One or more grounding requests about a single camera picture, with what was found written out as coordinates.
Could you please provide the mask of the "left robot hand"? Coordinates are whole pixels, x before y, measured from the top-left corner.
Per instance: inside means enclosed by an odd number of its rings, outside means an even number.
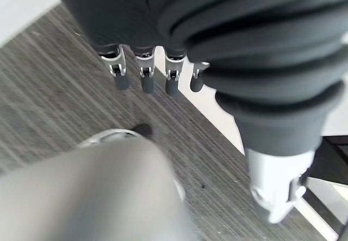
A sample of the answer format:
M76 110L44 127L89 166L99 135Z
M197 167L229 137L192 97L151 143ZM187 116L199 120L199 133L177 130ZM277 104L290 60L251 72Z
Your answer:
M165 50L166 92L184 59L191 89L215 89L234 117L252 196L281 222L306 192L303 177L321 144L347 71L347 0L61 0L117 88L128 88L123 46L153 91L154 50Z

